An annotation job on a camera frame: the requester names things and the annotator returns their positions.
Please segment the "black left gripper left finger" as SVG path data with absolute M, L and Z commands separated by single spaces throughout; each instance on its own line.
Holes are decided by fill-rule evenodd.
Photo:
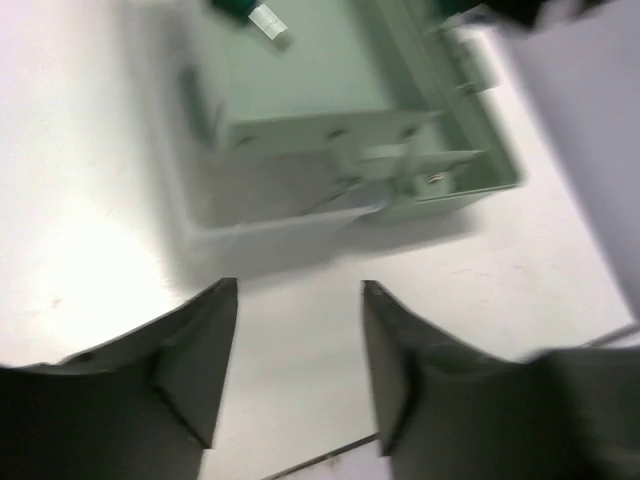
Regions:
M 238 310 L 224 278 L 59 364 L 1 370 L 5 479 L 195 479 L 213 446 Z

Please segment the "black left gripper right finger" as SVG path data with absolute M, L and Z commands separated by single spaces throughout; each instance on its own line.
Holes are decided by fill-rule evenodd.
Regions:
M 375 281 L 362 321 L 381 453 L 396 479 L 635 479 L 639 350 L 508 361 L 419 317 Z

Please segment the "green plastic toolbox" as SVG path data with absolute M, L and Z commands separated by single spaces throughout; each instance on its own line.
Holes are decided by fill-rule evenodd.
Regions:
M 436 1 L 264 1 L 247 24 L 166 1 L 139 20 L 180 253 L 201 274 L 520 183 L 491 82 Z

